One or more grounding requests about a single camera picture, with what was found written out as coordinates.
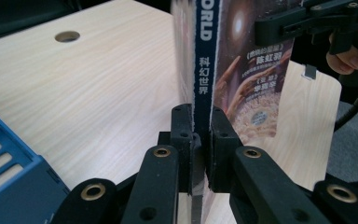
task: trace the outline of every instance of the black chair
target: black chair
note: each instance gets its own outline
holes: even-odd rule
[[[0,37],[106,0],[0,0]]]

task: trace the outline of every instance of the human hand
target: human hand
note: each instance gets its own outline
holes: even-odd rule
[[[354,70],[358,70],[358,49],[352,46],[349,51],[337,55],[327,53],[326,60],[335,72],[349,75]]]

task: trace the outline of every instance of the blue basket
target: blue basket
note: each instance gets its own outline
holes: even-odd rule
[[[0,224],[49,223],[69,189],[0,120]]]

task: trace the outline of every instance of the table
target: table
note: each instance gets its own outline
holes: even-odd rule
[[[80,37],[58,42],[65,31]],[[0,39],[0,118],[69,189],[93,177],[119,183],[170,129],[181,104],[175,66],[171,15],[108,2]],[[277,136],[252,145],[312,189],[324,178],[340,85],[303,71],[290,64]],[[216,197],[207,220],[223,222],[235,222],[227,195]]]

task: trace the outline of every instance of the wooden table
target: wooden table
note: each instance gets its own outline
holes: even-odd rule
[[[65,31],[80,38],[56,41]],[[70,189],[93,177],[119,183],[139,170],[181,104],[172,34],[171,15],[116,0],[1,38],[0,118]],[[277,136],[253,145],[312,189],[324,178],[340,85],[303,70],[290,64]],[[220,195],[207,223],[232,222]]]

